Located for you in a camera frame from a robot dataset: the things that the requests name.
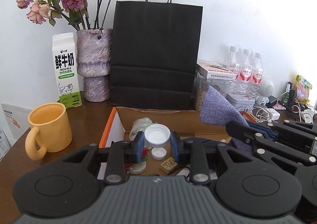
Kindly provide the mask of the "white round lid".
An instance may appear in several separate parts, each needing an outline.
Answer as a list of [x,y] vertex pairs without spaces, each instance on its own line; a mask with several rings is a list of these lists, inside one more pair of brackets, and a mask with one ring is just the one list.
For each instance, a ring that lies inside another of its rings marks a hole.
[[138,174],[141,174],[145,171],[146,166],[147,166],[146,161],[143,161],[143,162],[140,162],[140,163],[137,163],[137,164],[131,166],[129,168],[128,172],[131,175],[138,175]]

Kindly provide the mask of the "purple woven cloth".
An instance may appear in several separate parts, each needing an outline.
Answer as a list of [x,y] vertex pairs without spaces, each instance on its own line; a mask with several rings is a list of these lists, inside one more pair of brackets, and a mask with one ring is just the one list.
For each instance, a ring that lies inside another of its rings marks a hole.
[[248,125],[239,111],[211,86],[203,101],[200,119],[207,125],[226,126],[230,121]]

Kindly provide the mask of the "pale green mesh ball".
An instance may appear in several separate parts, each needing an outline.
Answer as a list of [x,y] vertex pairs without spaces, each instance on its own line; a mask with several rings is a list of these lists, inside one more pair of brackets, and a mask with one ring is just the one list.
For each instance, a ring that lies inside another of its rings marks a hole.
[[144,132],[147,127],[153,124],[152,120],[148,117],[137,119],[133,122],[132,129],[129,134],[129,140],[133,141],[139,131]]

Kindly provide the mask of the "white charger block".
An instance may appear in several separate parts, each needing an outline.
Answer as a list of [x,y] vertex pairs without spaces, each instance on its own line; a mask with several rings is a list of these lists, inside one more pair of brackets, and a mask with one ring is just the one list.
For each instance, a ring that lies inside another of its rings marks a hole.
[[281,114],[274,108],[267,108],[268,116],[271,120],[279,120]]

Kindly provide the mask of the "small red rose decoration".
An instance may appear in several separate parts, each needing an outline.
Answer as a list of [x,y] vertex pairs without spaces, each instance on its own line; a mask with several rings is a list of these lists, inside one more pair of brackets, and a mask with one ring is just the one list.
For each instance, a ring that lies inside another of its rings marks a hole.
[[[141,160],[139,163],[143,163],[143,162],[147,161],[147,156],[148,156],[149,151],[150,151],[150,149],[147,149],[147,148],[143,149]],[[137,163],[126,163],[125,164],[126,172],[130,173],[132,171],[133,167],[135,167],[136,165],[137,165]]]

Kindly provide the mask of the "small brown matchbox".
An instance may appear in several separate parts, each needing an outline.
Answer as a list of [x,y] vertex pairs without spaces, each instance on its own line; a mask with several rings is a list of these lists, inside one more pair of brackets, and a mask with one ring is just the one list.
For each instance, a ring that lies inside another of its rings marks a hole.
[[173,157],[169,157],[167,160],[162,162],[159,165],[159,168],[169,175],[170,173],[174,172],[178,168],[178,163],[175,162],[175,159]]

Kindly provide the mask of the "small white cap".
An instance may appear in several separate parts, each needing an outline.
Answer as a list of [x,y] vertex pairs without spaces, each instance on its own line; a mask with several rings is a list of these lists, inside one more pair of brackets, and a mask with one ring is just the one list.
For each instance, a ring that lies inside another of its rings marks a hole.
[[152,155],[153,159],[155,159],[155,160],[163,160],[167,155],[167,151],[163,147],[153,148],[151,150],[151,155]]

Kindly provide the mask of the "white robot figurine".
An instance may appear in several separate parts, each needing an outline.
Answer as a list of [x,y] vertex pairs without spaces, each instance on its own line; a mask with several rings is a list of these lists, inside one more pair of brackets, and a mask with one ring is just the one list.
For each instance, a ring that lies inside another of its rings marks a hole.
[[266,106],[269,102],[269,97],[273,94],[274,88],[274,84],[270,79],[263,78],[258,89],[255,103],[257,105]]

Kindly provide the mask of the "colourful snack packet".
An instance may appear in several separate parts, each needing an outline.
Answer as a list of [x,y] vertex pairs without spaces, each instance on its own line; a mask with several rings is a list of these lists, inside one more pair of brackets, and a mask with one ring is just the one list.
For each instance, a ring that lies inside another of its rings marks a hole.
[[312,84],[303,76],[297,75],[295,82],[296,100],[299,103],[307,104],[309,102],[309,92],[312,89]]

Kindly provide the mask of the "water bottle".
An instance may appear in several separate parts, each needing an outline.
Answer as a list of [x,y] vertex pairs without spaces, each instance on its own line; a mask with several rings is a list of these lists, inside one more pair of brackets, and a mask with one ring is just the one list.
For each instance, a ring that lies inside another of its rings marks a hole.
[[252,75],[250,61],[251,50],[244,49],[239,60],[239,74],[235,85],[235,92],[247,92],[249,81]]
[[238,63],[238,47],[230,46],[229,52],[226,54],[223,61],[223,66],[234,74],[235,77],[228,87],[228,92],[233,92],[240,72],[240,65]]
[[262,64],[262,55],[260,53],[255,53],[255,57],[251,62],[251,65],[252,74],[248,86],[248,94],[251,96],[251,98],[255,99],[260,88],[260,83],[262,81],[262,76],[264,72]]

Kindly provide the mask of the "right water bottle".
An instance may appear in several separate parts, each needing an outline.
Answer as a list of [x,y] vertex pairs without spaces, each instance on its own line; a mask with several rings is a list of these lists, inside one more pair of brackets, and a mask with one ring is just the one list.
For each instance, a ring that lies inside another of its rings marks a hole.
[[260,53],[255,53],[255,57],[251,62],[251,65],[252,74],[248,86],[248,94],[251,96],[251,98],[255,99],[260,88],[260,83],[262,81],[262,76],[264,72],[262,64],[262,55]]

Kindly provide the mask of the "yellow ceramic mug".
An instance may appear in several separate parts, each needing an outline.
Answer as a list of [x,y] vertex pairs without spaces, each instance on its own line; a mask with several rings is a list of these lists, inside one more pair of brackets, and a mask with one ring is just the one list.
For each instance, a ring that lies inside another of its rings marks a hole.
[[25,139],[25,151],[34,161],[46,153],[55,153],[67,148],[73,139],[66,107],[59,102],[40,105],[33,109],[28,122],[31,130]]

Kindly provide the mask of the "purple textured vase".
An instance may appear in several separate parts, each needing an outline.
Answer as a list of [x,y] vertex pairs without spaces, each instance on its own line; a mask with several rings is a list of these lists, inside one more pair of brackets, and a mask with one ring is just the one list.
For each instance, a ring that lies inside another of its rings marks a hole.
[[110,98],[110,60],[112,29],[76,32],[77,72],[83,77],[83,95],[87,101]]

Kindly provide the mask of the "white green milk carton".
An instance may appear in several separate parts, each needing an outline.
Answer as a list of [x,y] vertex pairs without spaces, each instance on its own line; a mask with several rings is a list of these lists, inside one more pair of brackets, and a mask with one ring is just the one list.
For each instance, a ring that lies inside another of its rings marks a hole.
[[60,102],[66,108],[81,106],[74,34],[53,35],[52,55]]

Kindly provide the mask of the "white wired earphones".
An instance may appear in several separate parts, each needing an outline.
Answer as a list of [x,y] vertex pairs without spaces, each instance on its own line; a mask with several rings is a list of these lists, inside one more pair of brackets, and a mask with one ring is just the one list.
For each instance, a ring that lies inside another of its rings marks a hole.
[[272,122],[272,113],[268,108],[253,106],[250,114],[257,123]]

